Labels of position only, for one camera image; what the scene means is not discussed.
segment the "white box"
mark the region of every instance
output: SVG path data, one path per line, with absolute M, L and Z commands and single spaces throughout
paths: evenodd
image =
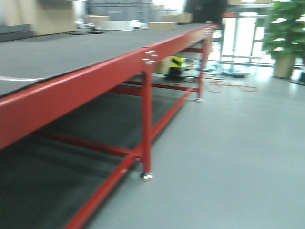
M 109 21 L 110 16 L 100 16 L 100 15 L 86 15 L 83 16 L 84 21 L 86 23 L 93 23 L 93 24 L 98 24 L 99 21 Z
M 102 30 L 133 31 L 133 21 L 99 21 Z

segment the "white container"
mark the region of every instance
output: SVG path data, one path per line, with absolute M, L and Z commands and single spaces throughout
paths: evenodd
M 98 26 L 102 30 L 133 31 L 132 21 L 99 21 Z

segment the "gray felt surface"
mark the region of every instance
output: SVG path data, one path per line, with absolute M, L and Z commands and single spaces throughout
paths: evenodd
M 176 30 L 111 31 L 94 35 L 53 34 L 3 42 L 0 43 L 0 76 L 49 79 L 202 26 L 187 24 Z M 0 96 L 32 83 L 3 83 L 0 80 Z

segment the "cardboard box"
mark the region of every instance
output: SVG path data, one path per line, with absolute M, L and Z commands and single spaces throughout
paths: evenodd
M 109 21 L 110 16 L 100 16 L 100 15 L 86 15 L 83 16 L 86 23 L 98 24 L 99 21 Z
M 171 60 L 172 60 L 172 58 L 170 56 L 166 57 L 163 60 L 161 60 L 155 66 L 153 73 L 156 73 L 156 74 L 165 74 L 165 73 L 168 73 L 168 71 L 170 69 L 170 65 L 171 65 Z
M 162 16 L 162 21 L 176 23 L 190 23 L 192 19 L 193 15 L 191 13 L 167 14 Z
M 150 30 L 174 30 L 177 29 L 176 22 L 149 22 L 147 26 Z
M 5 25 L 31 24 L 36 35 L 75 30 L 71 1 L 2 0 Z

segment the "black object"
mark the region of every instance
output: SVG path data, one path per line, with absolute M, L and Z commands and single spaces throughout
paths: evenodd
M 223 13 L 227 7 L 227 0 L 187 0 L 184 12 L 193 14 L 193 23 L 212 21 L 222 29 Z
M 295 81 L 292 81 L 292 82 L 305 86 L 305 72 L 301 73 L 300 78 L 298 80 L 295 80 Z

